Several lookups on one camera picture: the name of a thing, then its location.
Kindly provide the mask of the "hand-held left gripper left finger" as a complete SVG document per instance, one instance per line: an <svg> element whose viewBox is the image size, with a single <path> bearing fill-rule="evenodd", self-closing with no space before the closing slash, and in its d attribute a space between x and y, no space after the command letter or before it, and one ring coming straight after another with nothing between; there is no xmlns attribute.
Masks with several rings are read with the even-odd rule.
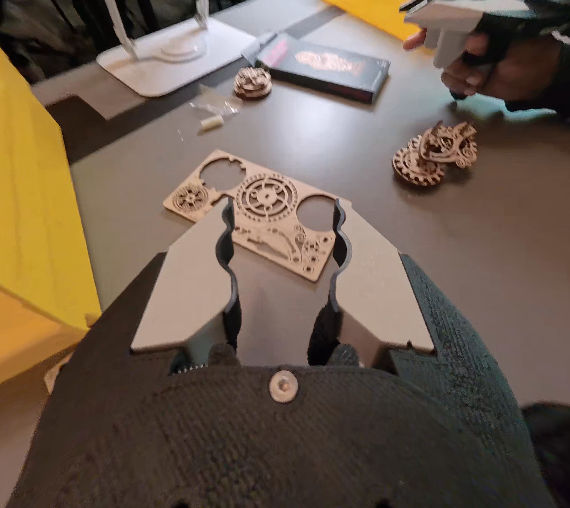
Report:
<svg viewBox="0 0 570 508"><path fill-rule="evenodd" d="M134 353L178 349L208 355L237 348L242 324L234 255L232 199L218 202L167 250L131 343Z"/></svg>

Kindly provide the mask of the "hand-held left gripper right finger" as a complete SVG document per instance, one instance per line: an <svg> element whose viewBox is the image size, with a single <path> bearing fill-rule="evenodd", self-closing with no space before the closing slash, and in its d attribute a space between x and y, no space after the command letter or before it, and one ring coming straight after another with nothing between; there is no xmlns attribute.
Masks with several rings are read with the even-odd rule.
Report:
<svg viewBox="0 0 570 508"><path fill-rule="evenodd" d="M432 355L434 342L398 249L348 200L336 200L333 230L332 339L352 346L367 368L378 368L390 350Z"/></svg>

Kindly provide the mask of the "wooden puzzle sheet with gears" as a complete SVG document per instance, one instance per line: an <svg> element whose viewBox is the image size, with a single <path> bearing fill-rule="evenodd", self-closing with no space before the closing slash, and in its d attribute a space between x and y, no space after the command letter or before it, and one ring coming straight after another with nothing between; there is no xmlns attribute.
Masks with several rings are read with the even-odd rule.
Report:
<svg viewBox="0 0 570 508"><path fill-rule="evenodd" d="M203 170L218 161L239 165L244 176L238 185L226 190L206 185ZM217 149L164 199L163 206L197 223L224 198L233 201L235 244L317 282L333 251L335 234L303 225L297 211L307 199L334 202L335 195Z"/></svg>

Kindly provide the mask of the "wooden gear clock assembly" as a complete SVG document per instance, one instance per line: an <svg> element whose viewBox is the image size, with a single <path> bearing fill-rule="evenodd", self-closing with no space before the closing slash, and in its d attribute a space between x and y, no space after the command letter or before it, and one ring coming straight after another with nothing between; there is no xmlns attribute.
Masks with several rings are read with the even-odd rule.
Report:
<svg viewBox="0 0 570 508"><path fill-rule="evenodd" d="M392 158L397 176L416 187L440 184L448 168L468 170L478 158L476 129L469 122L447 126L438 122L411 138Z"/></svg>

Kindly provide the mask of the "grey desk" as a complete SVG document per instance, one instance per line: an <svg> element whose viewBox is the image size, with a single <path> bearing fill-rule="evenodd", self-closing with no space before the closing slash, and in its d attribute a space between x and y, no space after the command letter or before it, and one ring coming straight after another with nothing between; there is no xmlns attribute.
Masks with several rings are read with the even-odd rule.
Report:
<svg viewBox="0 0 570 508"><path fill-rule="evenodd" d="M428 53L321 0L250 0L216 18L386 58L390 76L374 107L279 83L202 136L197 88L143 101L95 63L34 85L77 151L102 308L189 227L162 199L220 148L352 201L473 324L520 403L569 403L569 125L480 96L453 105ZM396 181L392 154L439 119L471 120L479 159L472 175L415 192Z"/></svg>

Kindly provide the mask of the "black puzzle box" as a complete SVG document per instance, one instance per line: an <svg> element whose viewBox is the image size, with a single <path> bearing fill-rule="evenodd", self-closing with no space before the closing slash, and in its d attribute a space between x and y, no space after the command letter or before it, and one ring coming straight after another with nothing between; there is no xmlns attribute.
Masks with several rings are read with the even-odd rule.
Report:
<svg viewBox="0 0 570 508"><path fill-rule="evenodd" d="M389 76L390 61L307 42L287 34L265 34L243 57L278 81L373 105Z"/></svg>

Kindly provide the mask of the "clear plastic bag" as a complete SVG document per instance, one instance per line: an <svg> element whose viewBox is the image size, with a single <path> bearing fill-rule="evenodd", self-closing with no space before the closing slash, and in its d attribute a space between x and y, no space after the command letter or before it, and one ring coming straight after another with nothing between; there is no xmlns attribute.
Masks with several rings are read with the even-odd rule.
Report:
<svg viewBox="0 0 570 508"><path fill-rule="evenodd" d="M195 109L226 118L238 114L242 109L243 101L236 96L220 94L214 89L200 84L197 96L189 104Z"/></svg>

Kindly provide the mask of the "round wooden gear base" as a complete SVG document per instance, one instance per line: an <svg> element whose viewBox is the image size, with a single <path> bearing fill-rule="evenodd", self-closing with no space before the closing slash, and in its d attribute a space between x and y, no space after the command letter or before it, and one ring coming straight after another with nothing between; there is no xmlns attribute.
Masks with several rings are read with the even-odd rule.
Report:
<svg viewBox="0 0 570 508"><path fill-rule="evenodd" d="M263 68L241 68L234 78L233 91L240 99L263 99L272 88L270 72Z"/></svg>

